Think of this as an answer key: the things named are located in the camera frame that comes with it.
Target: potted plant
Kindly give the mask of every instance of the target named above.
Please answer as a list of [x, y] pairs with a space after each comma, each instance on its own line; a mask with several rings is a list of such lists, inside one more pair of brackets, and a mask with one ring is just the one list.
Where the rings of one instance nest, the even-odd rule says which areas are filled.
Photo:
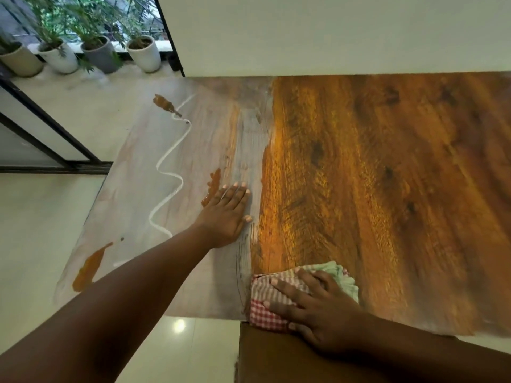
[[34, 30], [40, 38], [39, 55], [55, 71], [70, 74], [78, 69], [78, 59], [71, 48], [64, 43], [67, 14], [56, 0], [23, 0], [32, 11], [29, 16], [16, 5], [16, 14]]
[[108, 4], [105, 0], [91, 0], [67, 5], [71, 13], [69, 29], [82, 41], [81, 49], [86, 61], [82, 61], [84, 68], [91, 71], [93, 67], [99, 68], [105, 74], [117, 71], [122, 61], [115, 52], [110, 38], [101, 32], [109, 31], [109, 36], [124, 46], [124, 36], [117, 26], [120, 18], [119, 10]]
[[0, 30], [0, 61], [18, 76], [29, 77], [41, 72], [43, 63], [28, 48]]
[[120, 21], [122, 31], [128, 38], [126, 49], [135, 64], [144, 72], [154, 72], [159, 70], [162, 65], [156, 40], [150, 35], [142, 33], [143, 25], [141, 21], [145, 18], [145, 10], [140, 5], [143, 3], [135, 3], [131, 7], [132, 16], [124, 18]]

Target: forearm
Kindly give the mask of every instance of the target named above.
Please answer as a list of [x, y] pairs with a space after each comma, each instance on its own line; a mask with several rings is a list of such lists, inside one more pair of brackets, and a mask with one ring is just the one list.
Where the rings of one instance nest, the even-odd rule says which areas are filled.
[[52, 369], [63, 381], [86, 378], [81, 370], [115, 379], [211, 247], [208, 234], [192, 227], [115, 269], [2, 355], [2, 376], [26, 378], [17, 363], [33, 359], [42, 362], [34, 368], [40, 381]]
[[381, 364], [431, 381], [505, 381], [511, 355], [365, 316], [359, 350]]

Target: green cloth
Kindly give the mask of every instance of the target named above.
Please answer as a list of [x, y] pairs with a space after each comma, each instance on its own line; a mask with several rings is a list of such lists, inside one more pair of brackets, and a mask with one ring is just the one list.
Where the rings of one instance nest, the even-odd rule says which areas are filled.
[[327, 262], [326, 264], [310, 264], [302, 266], [306, 270], [318, 271], [323, 270], [334, 277], [335, 282], [339, 285], [343, 292], [353, 298], [358, 303], [358, 286], [355, 285], [355, 280], [349, 275], [343, 274], [343, 268], [335, 261]]

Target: wavy white line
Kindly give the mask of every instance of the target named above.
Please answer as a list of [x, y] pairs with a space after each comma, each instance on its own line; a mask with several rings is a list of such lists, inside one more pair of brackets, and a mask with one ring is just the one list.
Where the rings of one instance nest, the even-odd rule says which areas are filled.
[[[190, 95], [183, 103], [181, 103], [181, 105], [179, 105], [174, 111], [177, 112], [179, 111], [180, 108], [182, 108], [184, 105], [186, 105], [190, 99], [192, 99], [193, 97], [195, 96], [194, 95]], [[163, 172], [159, 169], [160, 165], [163, 163], [163, 161], [167, 158], [167, 156], [169, 154], [172, 153], [172, 151], [185, 139], [185, 137], [188, 135], [188, 133], [192, 130], [192, 122], [189, 120], [189, 119], [186, 119], [186, 118], [179, 118], [178, 116], [176, 116], [175, 113], [172, 113], [172, 118], [175, 119], [175, 120], [179, 120], [179, 121], [184, 121], [185, 123], [187, 123], [189, 126], [188, 126], [188, 129], [187, 131], [176, 141], [174, 142], [174, 144], [169, 148], [169, 150], [167, 150], [165, 152], [165, 154], [161, 157], [160, 160], [158, 160], [158, 162], [156, 163], [156, 170], [162, 174], [166, 174], [167, 176], [172, 176], [172, 177], [176, 177], [178, 178], [179, 180], [181, 180], [181, 184], [175, 189], [172, 191], [172, 193], [170, 195], [168, 195], [167, 197], [165, 197], [161, 202], [159, 202], [157, 204], [156, 207], [154, 207], [152, 209], [152, 211], [149, 213], [149, 224], [152, 225], [156, 230], [160, 231], [160, 232], [163, 232], [164, 234], [168, 235], [169, 238], [172, 238], [172, 232], [170, 232], [169, 230], [167, 230], [165, 227], [162, 227], [160, 225], [157, 225], [155, 222], [153, 222], [152, 218], [154, 216], [154, 214], [156, 214], [159, 209], [161, 207], [163, 207], [163, 205], [168, 202], [170, 199], [172, 199], [174, 196], [176, 196], [176, 194], [181, 191], [183, 185], [184, 185], [184, 180], [182, 178], [181, 175], [177, 174], [177, 173], [173, 173], [173, 172]]]

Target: cloth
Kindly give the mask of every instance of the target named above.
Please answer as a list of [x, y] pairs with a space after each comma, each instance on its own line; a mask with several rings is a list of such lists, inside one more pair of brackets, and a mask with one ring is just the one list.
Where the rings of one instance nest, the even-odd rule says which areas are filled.
[[[327, 272], [335, 279], [342, 291], [358, 303], [358, 286], [355, 285], [355, 280], [335, 261], [330, 261], [326, 264], [310, 264], [300, 267], [308, 271], [323, 270], [324, 272]], [[294, 303], [270, 284], [272, 278], [278, 278], [290, 283], [305, 293], [309, 293], [309, 288], [297, 277], [294, 269], [280, 273], [263, 274], [252, 277], [252, 288], [250, 293], [250, 324], [262, 329], [285, 332], [287, 331], [288, 321], [266, 309], [263, 302], [275, 301], [283, 304]]]

